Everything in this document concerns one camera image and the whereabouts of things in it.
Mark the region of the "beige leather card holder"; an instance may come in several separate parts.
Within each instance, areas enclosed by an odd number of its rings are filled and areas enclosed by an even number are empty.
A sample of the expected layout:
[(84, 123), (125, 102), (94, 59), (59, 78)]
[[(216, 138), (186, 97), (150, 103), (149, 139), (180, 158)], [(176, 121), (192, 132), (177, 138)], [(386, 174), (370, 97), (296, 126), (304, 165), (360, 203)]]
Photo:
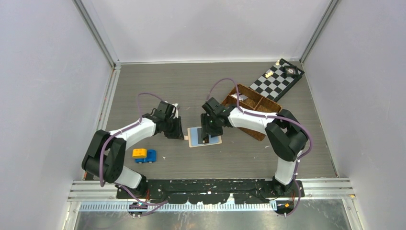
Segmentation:
[(187, 128), (185, 139), (188, 140), (190, 148), (222, 144), (221, 136), (212, 137), (208, 135), (207, 138), (204, 138), (200, 126)]

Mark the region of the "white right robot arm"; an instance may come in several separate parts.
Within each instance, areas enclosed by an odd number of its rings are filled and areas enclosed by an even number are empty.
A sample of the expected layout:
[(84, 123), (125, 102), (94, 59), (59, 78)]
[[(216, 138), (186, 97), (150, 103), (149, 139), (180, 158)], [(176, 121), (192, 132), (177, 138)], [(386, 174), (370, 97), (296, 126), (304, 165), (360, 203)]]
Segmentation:
[(287, 196), (296, 182), (298, 162), (310, 151), (304, 151), (306, 144), (313, 146), (308, 130), (288, 110), (279, 113), (265, 113), (231, 104), (224, 106), (215, 98), (208, 99), (201, 114), (202, 137), (216, 137), (223, 134), (224, 127), (253, 130), (268, 137), (274, 153), (278, 156), (277, 170), (272, 178), (271, 188), (278, 196)]

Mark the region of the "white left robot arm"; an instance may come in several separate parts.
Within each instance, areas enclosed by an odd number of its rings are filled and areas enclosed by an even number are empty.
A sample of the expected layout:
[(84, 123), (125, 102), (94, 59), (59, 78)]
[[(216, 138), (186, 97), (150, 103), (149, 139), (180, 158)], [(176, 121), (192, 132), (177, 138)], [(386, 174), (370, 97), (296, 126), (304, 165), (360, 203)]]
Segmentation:
[(82, 160), (82, 169), (98, 176), (102, 183), (121, 185), (133, 197), (142, 198), (147, 192), (147, 179), (124, 165), (126, 150), (159, 133), (169, 139), (183, 140), (178, 107), (176, 103), (161, 101), (151, 113), (130, 125), (110, 132), (96, 131)]

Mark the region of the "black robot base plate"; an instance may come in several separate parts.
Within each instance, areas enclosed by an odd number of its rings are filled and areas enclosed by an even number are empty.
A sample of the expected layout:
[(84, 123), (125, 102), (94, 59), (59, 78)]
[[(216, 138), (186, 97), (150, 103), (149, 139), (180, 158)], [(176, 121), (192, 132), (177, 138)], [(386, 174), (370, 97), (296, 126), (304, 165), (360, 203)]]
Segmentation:
[(286, 189), (267, 179), (142, 179), (135, 188), (117, 187), (118, 199), (146, 198), (158, 204), (224, 204), (232, 198), (236, 204), (265, 204), (275, 198), (303, 197), (302, 182)]

